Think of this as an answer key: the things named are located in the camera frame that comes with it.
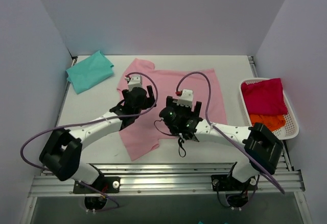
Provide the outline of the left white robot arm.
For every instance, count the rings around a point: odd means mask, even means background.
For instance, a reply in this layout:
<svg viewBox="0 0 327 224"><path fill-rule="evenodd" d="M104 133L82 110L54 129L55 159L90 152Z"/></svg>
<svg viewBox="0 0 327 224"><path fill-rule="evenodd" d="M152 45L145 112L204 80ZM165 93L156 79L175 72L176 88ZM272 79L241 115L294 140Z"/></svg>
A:
<svg viewBox="0 0 327 224"><path fill-rule="evenodd" d="M97 140L132 125L143 110L156 106L151 85L134 87L122 92L123 100L103 116L69 130L67 126L52 131L39 156L60 181L73 179L84 183L91 193L106 184L104 175L93 165L81 161L82 150Z"/></svg>

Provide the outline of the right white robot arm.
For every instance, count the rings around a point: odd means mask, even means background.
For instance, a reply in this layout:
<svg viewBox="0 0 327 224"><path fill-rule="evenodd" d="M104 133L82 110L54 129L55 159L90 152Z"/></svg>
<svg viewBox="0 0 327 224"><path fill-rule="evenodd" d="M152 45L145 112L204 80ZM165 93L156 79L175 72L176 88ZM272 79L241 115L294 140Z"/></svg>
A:
<svg viewBox="0 0 327 224"><path fill-rule="evenodd" d="M251 127L229 126L209 121L200 117L201 103L180 97L168 96L166 107L159 113L170 133L186 140L196 142L230 143L237 148L245 160L237 160L227 176L231 189L240 189L250 178L263 175L276 183L274 174L281 156L281 141L262 123Z"/></svg>

